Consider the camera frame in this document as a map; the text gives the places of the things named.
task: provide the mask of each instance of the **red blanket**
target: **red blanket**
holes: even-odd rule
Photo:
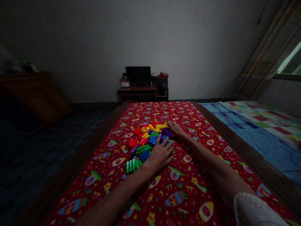
[[[172,120],[195,140],[229,164],[269,206],[288,223],[291,214],[231,149],[190,102],[136,103],[111,132],[62,197],[46,225],[71,225],[127,178],[132,130],[143,124]],[[225,197],[191,150],[175,143],[175,160],[133,197],[116,224],[126,225],[236,225]]]

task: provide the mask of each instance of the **hand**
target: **hand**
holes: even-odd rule
[[[184,136],[186,133],[182,130],[181,126],[175,122],[168,121],[170,129],[177,135],[177,136]]]
[[[148,170],[152,173],[152,175],[161,170],[163,167],[168,165],[172,160],[173,156],[170,156],[170,153],[173,151],[174,146],[172,145],[173,142],[170,142],[169,144],[166,144],[167,140],[169,137],[165,138],[165,140],[162,142],[162,144],[159,145],[160,141],[160,136],[159,134],[156,145],[153,148],[153,151],[148,158],[148,160],[143,164],[147,167]]]

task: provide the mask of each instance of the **colorful quilt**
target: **colorful quilt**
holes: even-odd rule
[[[64,194],[45,225],[73,225],[128,176],[129,139],[136,127],[173,120],[229,164],[289,224],[295,220],[251,169],[190,102],[132,104]],[[236,225],[233,211],[213,179],[194,161],[192,151],[175,143],[175,159],[129,201],[116,225]]]
[[[221,102],[230,110],[249,119],[255,125],[301,151],[301,119],[267,107],[256,101]]]
[[[223,104],[202,105],[301,188],[301,152]]]

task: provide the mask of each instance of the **dresser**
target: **dresser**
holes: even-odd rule
[[[0,76],[1,95],[15,98],[44,125],[73,112],[70,103],[55,85],[50,72]]]

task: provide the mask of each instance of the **wooden bed frame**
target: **wooden bed frame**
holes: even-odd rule
[[[301,190],[205,107],[197,103],[194,105],[267,188],[286,206],[295,219],[301,222]],[[45,223],[82,168],[129,106],[130,104],[123,104],[112,112],[51,183],[35,197],[32,204],[18,217],[14,225],[43,225]]]

